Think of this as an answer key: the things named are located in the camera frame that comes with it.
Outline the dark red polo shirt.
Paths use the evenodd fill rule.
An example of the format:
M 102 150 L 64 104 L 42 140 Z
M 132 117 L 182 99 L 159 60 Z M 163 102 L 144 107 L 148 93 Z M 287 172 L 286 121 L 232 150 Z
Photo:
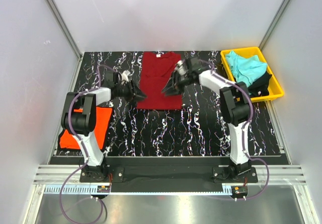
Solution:
M 162 92 L 179 60 L 181 60 L 181 55 L 172 51 L 164 54 L 143 53 L 139 88 L 147 95 L 147 98 L 137 103 L 137 109 L 181 109 L 182 97 L 180 95 L 165 96 Z

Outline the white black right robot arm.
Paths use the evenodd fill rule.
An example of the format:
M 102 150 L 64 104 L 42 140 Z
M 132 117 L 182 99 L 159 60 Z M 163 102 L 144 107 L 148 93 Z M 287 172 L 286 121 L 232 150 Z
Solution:
M 253 106 L 244 83 L 237 84 L 223 78 L 212 70 L 175 70 L 162 90 L 166 96 L 180 95 L 184 87 L 199 84 L 217 93 L 220 97 L 220 111 L 228 124 L 230 134 L 229 165 L 222 174 L 214 176 L 219 180 L 231 179 L 239 182 L 251 170 L 248 150 L 248 127 L 253 115 Z

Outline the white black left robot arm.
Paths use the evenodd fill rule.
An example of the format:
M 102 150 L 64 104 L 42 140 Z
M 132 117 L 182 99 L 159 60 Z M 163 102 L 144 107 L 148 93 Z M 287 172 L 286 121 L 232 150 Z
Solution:
M 96 107 L 114 98 L 140 102 L 147 95 L 132 80 L 105 81 L 100 87 L 66 95 L 61 126 L 76 140 L 84 157 L 80 166 L 82 174 L 99 182 L 108 178 L 108 164 L 95 137 L 97 123 Z

